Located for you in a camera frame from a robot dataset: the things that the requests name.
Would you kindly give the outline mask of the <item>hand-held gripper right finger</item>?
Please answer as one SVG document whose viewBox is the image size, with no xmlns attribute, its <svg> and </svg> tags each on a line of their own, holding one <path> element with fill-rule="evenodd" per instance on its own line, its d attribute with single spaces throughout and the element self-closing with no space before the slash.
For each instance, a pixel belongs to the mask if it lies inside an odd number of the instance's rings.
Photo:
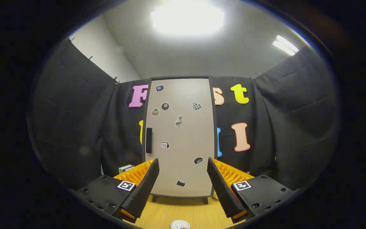
<svg viewBox="0 0 366 229">
<path fill-rule="evenodd" d="M 268 175 L 252 176 L 208 158 L 207 173 L 226 217 L 233 223 L 256 220 L 290 202 L 294 190 Z"/>
</svg>

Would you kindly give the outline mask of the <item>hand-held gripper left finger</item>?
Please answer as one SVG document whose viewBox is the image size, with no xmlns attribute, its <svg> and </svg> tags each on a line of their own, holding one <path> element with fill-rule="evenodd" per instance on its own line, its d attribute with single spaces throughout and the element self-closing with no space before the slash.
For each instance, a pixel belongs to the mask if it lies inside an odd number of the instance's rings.
<svg viewBox="0 0 366 229">
<path fill-rule="evenodd" d="M 141 217 L 158 175 L 159 160 L 154 158 L 114 177 L 101 175 L 75 191 L 75 195 L 99 212 L 135 223 Z"/>
</svg>

